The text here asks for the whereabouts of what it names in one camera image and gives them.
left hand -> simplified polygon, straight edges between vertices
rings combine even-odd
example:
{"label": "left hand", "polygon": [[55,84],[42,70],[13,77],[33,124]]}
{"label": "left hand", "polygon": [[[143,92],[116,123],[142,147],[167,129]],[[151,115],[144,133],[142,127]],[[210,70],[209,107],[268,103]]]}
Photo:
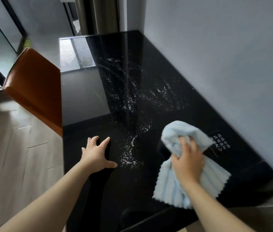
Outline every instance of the left hand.
{"label": "left hand", "polygon": [[104,168],[116,168],[117,164],[113,161],[107,160],[104,156],[105,148],[110,141],[107,137],[103,142],[97,146],[98,136],[87,139],[86,148],[82,147],[82,157],[80,162],[87,165],[90,173],[99,172]]}

chair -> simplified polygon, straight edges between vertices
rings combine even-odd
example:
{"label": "chair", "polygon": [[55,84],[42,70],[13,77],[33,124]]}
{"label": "chair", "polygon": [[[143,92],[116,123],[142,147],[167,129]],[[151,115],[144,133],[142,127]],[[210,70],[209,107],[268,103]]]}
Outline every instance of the chair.
{"label": "chair", "polygon": [[34,49],[16,59],[3,90],[62,137],[60,70]]}

towel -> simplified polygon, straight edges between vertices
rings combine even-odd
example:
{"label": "towel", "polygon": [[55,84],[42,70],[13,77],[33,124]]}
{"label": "towel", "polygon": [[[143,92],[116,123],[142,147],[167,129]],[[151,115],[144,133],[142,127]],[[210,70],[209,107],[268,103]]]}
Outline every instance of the towel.
{"label": "towel", "polygon": [[[192,136],[202,152],[213,144],[200,129],[183,121],[174,121],[163,129],[161,140],[178,157],[182,153],[179,136],[183,136],[187,143],[190,143],[189,136]],[[213,198],[217,198],[231,174],[207,156],[204,156],[204,161],[200,184]],[[171,158],[161,165],[153,198],[175,207],[192,208],[190,199],[175,176]]]}

microfiber cloth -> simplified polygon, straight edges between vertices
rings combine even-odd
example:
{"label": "microfiber cloth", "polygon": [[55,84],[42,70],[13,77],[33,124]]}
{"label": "microfiber cloth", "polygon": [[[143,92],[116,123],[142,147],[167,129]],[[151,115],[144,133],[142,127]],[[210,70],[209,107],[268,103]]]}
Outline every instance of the microfiber cloth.
{"label": "microfiber cloth", "polygon": [[[193,137],[202,152],[213,144],[200,129],[183,121],[174,121],[163,129],[161,140],[169,151],[178,157],[182,153],[179,136],[184,137],[187,143],[190,143],[189,136]],[[217,198],[231,174],[207,156],[204,156],[204,161],[200,184],[213,198]],[[153,198],[175,207],[192,208],[190,199],[175,176],[171,158],[161,165]]]}

wooden floor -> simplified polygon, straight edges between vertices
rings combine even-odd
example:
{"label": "wooden floor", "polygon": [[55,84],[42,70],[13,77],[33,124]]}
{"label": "wooden floor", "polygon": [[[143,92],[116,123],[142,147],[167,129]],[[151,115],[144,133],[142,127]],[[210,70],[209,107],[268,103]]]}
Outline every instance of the wooden floor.
{"label": "wooden floor", "polygon": [[0,226],[62,176],[62,138],[16,102],[0,103]]}

